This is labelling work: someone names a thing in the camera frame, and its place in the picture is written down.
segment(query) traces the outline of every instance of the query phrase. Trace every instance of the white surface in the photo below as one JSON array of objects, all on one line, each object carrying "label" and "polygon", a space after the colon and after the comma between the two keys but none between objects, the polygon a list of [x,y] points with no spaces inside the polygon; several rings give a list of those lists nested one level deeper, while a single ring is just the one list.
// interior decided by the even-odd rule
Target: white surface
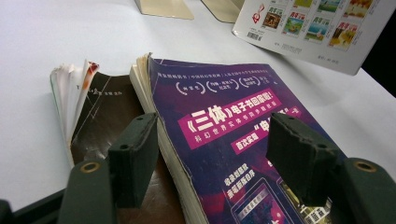
[{"label": "white surface", "polygon": [[18,210],[65,187],[69,175],[50,71],[99,63],[129,74],[147,52],[200,63],[269,63],[350,157],[396,179],[396,100],[363,70],[356,76],[285,59],[232,35],[201,1],[194,20],[142,15],[134,0],[0,1],[0,198]]}]

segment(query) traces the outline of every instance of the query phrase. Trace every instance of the printed illustration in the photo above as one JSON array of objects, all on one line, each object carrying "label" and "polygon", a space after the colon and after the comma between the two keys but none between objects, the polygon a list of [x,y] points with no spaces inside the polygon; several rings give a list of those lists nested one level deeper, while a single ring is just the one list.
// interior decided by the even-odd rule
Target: printed illustration
[{"label": "printed illustration", "polygon": [[358,28],[357,24],[341,21],[332,35],[329,46],[335,49],[347,50],[353,37],[358,32]]},{"label": "printed illustration", "polygon": [[296,0],[294,7],[311,7],[312,0]]},{"label": "printed illustration", "polygon": [[280,19],[282,18],[283,8],[270,7],[267,15],[265,16],[262,27],[271,27],[276,29],[279,25]]},{"label": "printed illustration", "polygon": [[291,12],[282,34],[297,37],[303,27],[305,14],[300,12]]},{"label": "printed illustration", "polygon": [[271,4],[280,5],[285,7],[288,4],[289,0],[271,0]]},{"label": "printed illustration", "polygon": [[335,12],[340,0],[320,0],[318,12]]},{"label": "printed illustration", "polygon": [[351,0],[346,8],[344,17],[364,18],[373,0]]},{"label": "printed illustration", "polygon": [[321,43],[329,29],[330,21],[330,19],[316,16],[308,28],[305,39],[315,43]]}]

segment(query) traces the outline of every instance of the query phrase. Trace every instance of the barcode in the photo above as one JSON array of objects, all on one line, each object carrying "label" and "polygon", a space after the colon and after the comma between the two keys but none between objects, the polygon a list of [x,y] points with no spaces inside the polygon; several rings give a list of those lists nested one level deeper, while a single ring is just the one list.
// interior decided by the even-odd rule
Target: barcode
[{"label": "barcode", "polygon": [[247,37],[250,37],[252,39],[259,40],[259,41],[262,40],[262,37],[260,35],[253,34],[251,32],[247,33]]}]

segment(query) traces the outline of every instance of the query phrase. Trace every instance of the clamp jaw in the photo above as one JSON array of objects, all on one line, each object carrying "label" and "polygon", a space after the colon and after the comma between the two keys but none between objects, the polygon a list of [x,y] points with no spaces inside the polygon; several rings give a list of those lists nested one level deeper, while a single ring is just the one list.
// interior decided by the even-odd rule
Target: clamp jaw
[{"label": "clamp jaw", "polygon": [[115,208],[140,207],[158,160],[157,114],[141,115],[108,150],[105,160],[73,167],[66,189],[12,213],[0,200],[0,224],[117,223]]},{"label": "clamp jaw", "polygon": [[379,165],[341,149],[300,120],[273,114],[266,157],[300,205],[332,201],[332,223],[394,223],[396,185]]}]

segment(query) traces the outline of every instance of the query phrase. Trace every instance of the paperback book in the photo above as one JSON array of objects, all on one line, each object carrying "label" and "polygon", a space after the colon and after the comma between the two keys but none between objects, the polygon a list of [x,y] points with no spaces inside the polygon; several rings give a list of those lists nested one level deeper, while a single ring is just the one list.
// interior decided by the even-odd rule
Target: paperback book
[{"label": "paperback book", "polygon": [[233,33],[258,47],[356,75],[394,0],[246,0]]},{"label": "paperback book", "polygon": [[62,64],[50,85],[71,166],[105,159],[107,150],[133,118],[143,113],[129,76],[100,73],[99,64]]},{"label": "paperback book", "polygon": [[160,151],[188,223],[331,223],[331,201],[300,204],[265,157],[274,112],[331,140],[269,64],[147,54],[130,79],[145,112],[159,114]]}]

